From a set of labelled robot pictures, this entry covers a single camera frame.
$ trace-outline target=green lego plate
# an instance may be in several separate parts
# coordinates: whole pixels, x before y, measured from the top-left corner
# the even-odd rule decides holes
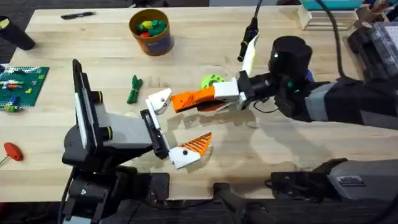
[[[15,80],[24,82],[22,88],[13,88],[10,90],[3,89],[3,84],[0,84],[0,106],[6,105],[11,96],[18,96],[18,106],[34,106],[42,89],[43,82],[47,73],[48,67],[8,67],[5,71],[0,73],[0,82],[7,82],[8,80]]]

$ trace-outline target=black marker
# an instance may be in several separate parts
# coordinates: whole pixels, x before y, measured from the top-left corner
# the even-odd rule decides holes
[[[82,12],[82,13],[75,13],[75,14],[68,14],[61,16],[62,19],[75,19],[77,17],[85,17],[85,16],[92,16],[95,15],[95,12]]]

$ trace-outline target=black cable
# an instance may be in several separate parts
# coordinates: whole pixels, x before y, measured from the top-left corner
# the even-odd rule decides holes
[[[273,113],[273,112],[277,111],[278,108],[276,108],[276,109],[274,109],[274,110],[272,110],[272,111],[263,111],[263,110],[261,110],[261,109],[259,109],[259,108],[257,107],[257,104],[258,104],[259,102],[265,103],[265,102],[267,102],[268,100],[269,100],[269,97],[268,97],[268,98],[265,98],[265,99],[263,99],[263,100],[257,100],[256,102],[253,103],[253,108],[256,109],[256,110],[258,110],[258,111],[260,111],[261,113]]]
[[[127,222],[127,224],[130,224],[130,221],[132,220],[132,218],[134,217],[134,215],[136,215],[138,208],[142,205],[142,201],[139,202],[139,204],[137,205],[137,207],[134,209],[134,211],[132,211],[131,216],[129,218],[129,221]]]
[[[194,204],[191,204],[191,205],[187,205],[187,206],[182,206],[182,207],[166,207],[166,206],[158,206],[158,205],[153,205],[153,204],[151,204],[151,203],[149,203],[149,202],[146,202],[145,200],[143,201],[146,205],[148,205],[148,206],[150,206],[150,207],[152,207],[152,208],[156,208],[156,209],[159,209],[159,210],[185,210],[185,209],[188,209],[188,208],[193,208],[193,207],[197,207],[197,206],[200,206],[200,205],[206,205],[206,204],[208,204],[208,203],[212,203],[213,202],[213,199],[211,199],[211,200],[204,200],[204,201],[202,201],[202,202],[198,202],[198,203],[194,203]]]
[[[63,217],[62,217],[62,211],[63,211],[63,208],[65,207],[65,201],[66,201],[66,199],[67,199],[69,186],[70,186],[70,183],[72,182],[72,178],[73,178],[73,176],[75,175],[75,172],[76,172],[75,168],[72,168],[72,171],[70,171],[70,175],[69,175],[67,184],[66,184],[66,186],[65,186],[65,189],[63,190],[62,199],[61,199],[61,204],[60,204],[60,209],[58,210],[58,219],[57,219],[57,223],[58,223],[58,224],[62,224],[62,221],[63,221],[63,220],[62,220],[62,219],[63,219]]]
[[[261,4],[262,4],[262,0],[259,0],[259,1],[257,2],[256,11],[255,11],[255,13],[254,13],[254,17],[255,17],[255,18],[257,18],[257,15],[259,14],[259,10],[260,10]]]
[[[323,3],[322,0],[315,0],[321,7],[322,9],[326,12],[326,14],[329,17],[329,20],[331,22],[331,25],[333,26],[333,33],[335,34],[335,40],[336,40],[336,54],[337,54],[337,69],[338,69],[338,73],[340,74],[341,78],[349,78],[352,79],[350,77],[347,77],[346,74],[343,71],[343,65],[341,63],[341,48],[340,48],[340,37],[338,35],[338,30],[337,30],[337,24],[336,24],[336,19],[333,16],[333,14],[330,12],[330,10],[328,9],[328,7],[325,5],[325,3]]]

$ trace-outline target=toy in cup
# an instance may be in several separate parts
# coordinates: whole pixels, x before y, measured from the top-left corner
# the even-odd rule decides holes
[[[148,37],[147,33],[149,34],[149,37],[155,37],[161,34],[166,29],[166,26],[167,25],[165,21],[158,21],[157,19],[155,19],[153,21],[141,22],[137,26],[137,30],[141,32],[141,34],[139,35],[140,37]]]
[[[140,34],[139,36],[140,36],[140,37],[143,37],[143,38],[149,38],[149,37],[150,37],[150,34],[147,33],[147,32],[144,32],[144,33]]]

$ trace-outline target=wooden table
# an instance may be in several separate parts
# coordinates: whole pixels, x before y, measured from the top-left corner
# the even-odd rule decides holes
[[[0,113],[0,142],[14,142],[25,160],[0,165],[0,202],[60,200],[70,172],[61,162],[63,139],[75,124],[72,59],[88,74],[92,89],[104,93],[110,113],[139,117],[147,95],[171,87],[174,93],[197,90],[201,79],[219,74],[237,75],[236,60],[244,29],[253,7],[162,9],[171,22],[175,46],[160,57],[141,51],[127,23],[138,9],[96,9],[96,16],[70,21],[62,14],[80,10],[37,10],[27,32],[36,40],[30,51],[16,50],[13,66],[49,66],[50,71],[37,104],[21,114]],[[272,41],[282,35],[304,38],[313,49],[310,70],[317,81],[337,78],[335,41],[332,32],[301,31],[297,7],[262,7],[261,36],[257,41],[254,73],[267,71]],[[346,74],[358,78],[343,44]],[[127,105],[131,77],[144,86],[136,105]],[[265,109],[273,109],[272,101]],[[213,132],[204,158],[186,169],[176,170],[169,160],[149,152],[127,162],[141,172],[168,172],[170,198],[209,198],[213,182],[229,182],[247,197],[272,197],[265,188],[271,172],[311,170],[332,158],[364,161],[398,157],[398,132],[339,123],[293,121],[279,112],[261,114],[251,109],[234,113],[175,114],[169,108],[160,116],[170,142],[179,144],[207,131]]]

